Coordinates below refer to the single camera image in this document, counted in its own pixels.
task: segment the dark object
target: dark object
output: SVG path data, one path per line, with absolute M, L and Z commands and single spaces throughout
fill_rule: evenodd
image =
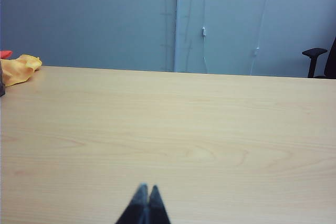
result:
M 170 224 L 159 189 L 153 186 L 148 201 L 146 184 L 141 184 L 115 224 Z
M 303 55 L 306 55 L 310 58 L 308 78 L 314 78 L 317 58 L 325 52 L 328 51 L 323 48 L 312 48 L 302 52 Z M 336 79 L 336 38 L 330 49 L 327 63 L 325 64 L 324 74 L 325 76 L 316 76 L 315 78 Z
M 0 97 L 2 97 L 4 94 L 5 94 L 5 84 L 2 81 L 2 67 L 0 61 Z

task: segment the wooden table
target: wooden table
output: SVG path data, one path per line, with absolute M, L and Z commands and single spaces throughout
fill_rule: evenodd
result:
M 2 223 L 336 223 L 336 81 L 42 67 L 1 99 Z

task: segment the gray wall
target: gray wall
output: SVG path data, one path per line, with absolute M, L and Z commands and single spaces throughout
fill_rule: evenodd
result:
M 336 0 L 181 2 L 177 71 L 306 77 L 310 61 L 301 52 L 330 50 L 336 36 Z
M 176 0 L 1 0 L 1 45 L 45 65 L 172 71 Z
M 336 35 L 336 0 L 2 0 L 1 12 L 2 49 L 57 66 L 305 77 L 301 52 Z

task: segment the black chair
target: black chair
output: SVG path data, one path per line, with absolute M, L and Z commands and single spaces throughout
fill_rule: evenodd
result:
M 312 48 L 302 52 L 303 55 L 310 58 L 308 78 L 314 78 L 317 58 L 325 52 L 328 52 L 328 50 L 323 48 Z M 325 64 L 324 74 L 325 76 L 315 76 L 315 78 L 336 79 L 336 38 L 330 49 L 327 63 Z

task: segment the chair armrest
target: chair armrest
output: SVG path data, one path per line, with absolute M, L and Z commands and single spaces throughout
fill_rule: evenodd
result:
M 324 54 L 325 52 L 328 52 L 328 50 L 323 48 L 312 48 L 307 51 L 303 51 L 302 54 L 308 56 L 310 59 L 317 59 L 317 57 L 319 57 L 321 54 Z
M 312 48 L 302 52 L 303 55 L 306 55 L 310 58 L 308 78 L 314 77 L 317 58 L 325 52 L 328 52 L 328 50 L 325 50 L 323 48 Z

